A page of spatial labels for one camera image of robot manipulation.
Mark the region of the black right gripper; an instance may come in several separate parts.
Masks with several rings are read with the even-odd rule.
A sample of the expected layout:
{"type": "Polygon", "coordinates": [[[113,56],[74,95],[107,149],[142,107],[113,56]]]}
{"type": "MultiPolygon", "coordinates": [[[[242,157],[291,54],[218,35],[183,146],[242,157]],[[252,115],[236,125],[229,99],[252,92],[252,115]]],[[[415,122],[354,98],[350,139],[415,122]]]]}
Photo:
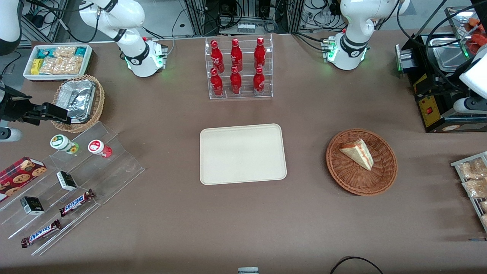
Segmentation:
{"type": "MultiPolygon", "coordinates": [[[[0,118],[7,122],[29,123],[40,125],[38,111],[39,105],[30,102],[31,96],[27,96],[11,88],[1,88],[0,118]]],[[[68,110],[50,103],[42,104],[42,117],[57,123],[71,124],[68,110]]]]}

